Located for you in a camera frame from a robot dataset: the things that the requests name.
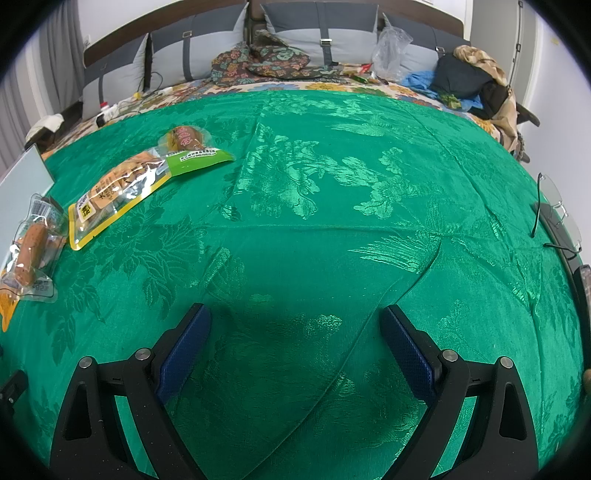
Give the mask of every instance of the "plastic bag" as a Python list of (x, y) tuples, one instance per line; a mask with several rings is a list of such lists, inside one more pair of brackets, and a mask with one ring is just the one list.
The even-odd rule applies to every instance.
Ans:
[(402, 80), (400, 59), (412, 41), (413, 38), (402, 28), (385, 27), (372, 53), (373, 70), (376, 75), (390, 82)]
[(51, 276), (66, 243), (67, 227), (66, 213), (55, 200), (33, 195), (27, 218), (10, 246), (0, 291), (18, 300), (57, 300)]
[(109, 170), (70, 205), (70, 246), (79, 250), (110, 224), (174, 176), (234, 160), (232, 154), (207, 146), (211, 135), (182, 125), (161, 137), (158, 146)]

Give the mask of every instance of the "blue gripper pad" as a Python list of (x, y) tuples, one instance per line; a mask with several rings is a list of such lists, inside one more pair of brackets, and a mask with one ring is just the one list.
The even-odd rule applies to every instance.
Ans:
[(160, 383), (156, 390), (156, 396), (162, 405), (177, 395), (187, 381), (197, 354), (209, 336), (211, 326), (211, 314), (205, 306), (202, 306), (160, 366)]
[(404, 320), (409, 325), (408, 328), (414, 330), (414, 335), (422, 332), (416, 330), (406, 316), (401, 321), (396, 314), (404, 316), (402, 310), (396, 305), (383, 309), (380, 315), (380, 331), (394, 354), (413, 395), (429, 406), (436, 398), (435, 375), (429, 361), (404, 327)]

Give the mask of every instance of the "screw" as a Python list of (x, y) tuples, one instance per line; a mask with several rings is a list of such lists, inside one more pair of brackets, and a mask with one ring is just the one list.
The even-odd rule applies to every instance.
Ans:
[(505, 368), (513, 368), (513, 360), (511, 360), (508, 356), (502, 356), (501, 365)]
[(80, 361), (78, 362), (78, 366), (80, 368), (88, 368), (92, 365), (92, 357), (91, 356), (83, 356)]
[(444, 350), (442, 355), (448, 362), (455, 362), (457, 360), (457, 353), (454, 350)]
[(136, 353), (135, 357), (137, 360), (147, 360), (152, 355), (149, 348), (140, 348)]

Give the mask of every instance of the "floral bedsheet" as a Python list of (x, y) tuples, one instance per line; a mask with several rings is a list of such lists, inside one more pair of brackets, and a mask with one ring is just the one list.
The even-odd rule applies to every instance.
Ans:
[[(329, 83), (329, 82), (264, 82), (264, 83), (252, 83), (248, 85), (236, 85), (232, 87), (218, 87), (214, 85), (210, 79), (195, 80), (194, 82), (182, 83), (172, 88), (172, 91), (163, 93), (155, 92), (150, 95), (144, 96), (140, 100), (128, 100), (124, 103), (124, 106), (120, 106), (120, 115), (107, 122), (107, 125), (119, 122), (126, 118), (139, 115), (141, 113), (149, 112), (150, 110), (156, 110), (165, 106), (175, 105), (181, 102), (188, 102), (191, 100), (198, 100), (214, 95), (230, 95), (234, 93), (246, 93), (246, 92), (259, 92), (262, 90), (328, 90), (332, 92), (351, 92), (351, 93), (363, 93), (366, 95), (376, 95), (381, 97), (390, 97), (395, 100), (401, 100), (403, 102), (416, 103), (417, 105), (423, 105), (428, 108), (434, 108), (436, 110), (442, 110), (449, 112), (453, 115), (466, 118), (473, 121), (481, 128), (483, 128), (489, 135), (491, 135), (497, 142), (500, 141), (501, 137), (499, 131), (495, 128), (492, 123), (486, 120), (482, 120), (471, 113), (459, 112), (451, 110), (441, 102), (430, 99), (424, 95), (413, 92), (411, 89), (398, 85), (396, 83), (390, 83), (388, 85), (369, 85), (361, 84), (355, 80), (343, 77), (347, 80), (347, 83)], [(87, 121), (78, 123), (73, 129), (63, 137), (51, 150), (45, 152), (42, 156), (46, 159), (56, 151), (74, 143), (79, 138), (82, 138), (92, 132), (96, 132), (99, 128), (96, 126), (94, 118)]]

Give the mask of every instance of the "sausage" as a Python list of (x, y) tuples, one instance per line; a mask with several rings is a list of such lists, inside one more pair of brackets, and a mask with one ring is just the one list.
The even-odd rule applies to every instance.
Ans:
[(168, 133), (168, 146), (172, 151), (202, 150), (205, 148), (201, 132), (186, 125), (175, 127)]
[(22, 239), (14, 268), (14, 278), (23, 287), (33, 285), (37, 279), (34, 269), (39, 268), (47, 243), (47, 234), (47, 227), (43, 223), (34, 223), (27, 229)]

